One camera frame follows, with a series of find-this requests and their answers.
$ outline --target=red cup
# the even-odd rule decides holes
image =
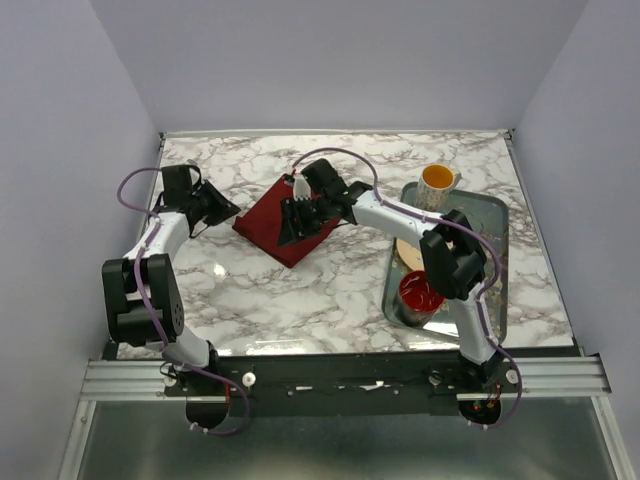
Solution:
[[[394,310],[402,323],[410,327],[423,327],[444,303],[444,297],[427,283],[423,270],[404,276],[396,297]]]

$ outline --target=gray tray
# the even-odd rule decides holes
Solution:
[[[411,182],[402,189],[400,201],[408,205],[413,205],[416,193],[417,182]],[[475,232],[481,234],[489,241],[491,246],[500,255],[502,261],[502,275],[496,284],[486,293],[485,298],[489,310],[489,318],[494,334],[502,342],[507,335],[507,284],[509,272],[509,209],[505,203],[495,197],[480,195],[478,193],[453,190],[445,204],[438,209],[440,213],[447,213],[452,209],[460,210],[464,213]],[[391,250],[391,259],[387,269],[387,279],[385,282],[384,294],[382,296],[382,311],[387,319],[398,326],[411,328],[400,321],[393,311],[393,299],[395,297],[400,280],[407,273],[409,268],[404,264],[398,255],[396,242],[394,240]],[[493,276],[494,267],[490,259],[485,266],[487,279]],[[458,330],[455,319],[449,311],[449,306],[445,304],[423,327],[426,332],[433,333],[435,337],[442,340],[456,341]]]

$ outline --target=dark red towel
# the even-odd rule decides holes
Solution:
[[[339,219],[331,220],[318,235],[294,245],[278,247],[278,236],[282,224],[280,200],[291,196],[293,196],[293,188],[284,182],[283,175],[244,217],[236,217],[233,224],[236,232],[288,268],[293,268],[320,245],[339,222]]]

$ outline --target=marble table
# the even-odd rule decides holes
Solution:
[[[462,172],[459,189],[509,207],[507,347],[572,345],[572,333],[501,133],[271,135],[169,138],[161,165],[193,159],[246,212],[302,153],[337,146],[367,154],[382,193],[398,199],[424,165]],[[323,155],[350,181],[371,181],[365,165]],[[156,183],[155,194],[161,190]],[[356,353],[455,349],[455,341],[391,324],[381,311],[393,239],[359,226],[336,229],[287,269],[231,229],[210,228],[179,251],[174,268],[186,324],[221,355]],[[121,345],[119,358],[153,353]]]

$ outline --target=gray wall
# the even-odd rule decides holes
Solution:
[[[163,131],[514,127],[586,0],[92,0]]]
[[[158,136],[86,0],[2,2],[0,65],[0,476],[49,479],[139,223],[115,189]]]
[[[640,2],[592,0],[515,144],[578,340],[640,472]]]

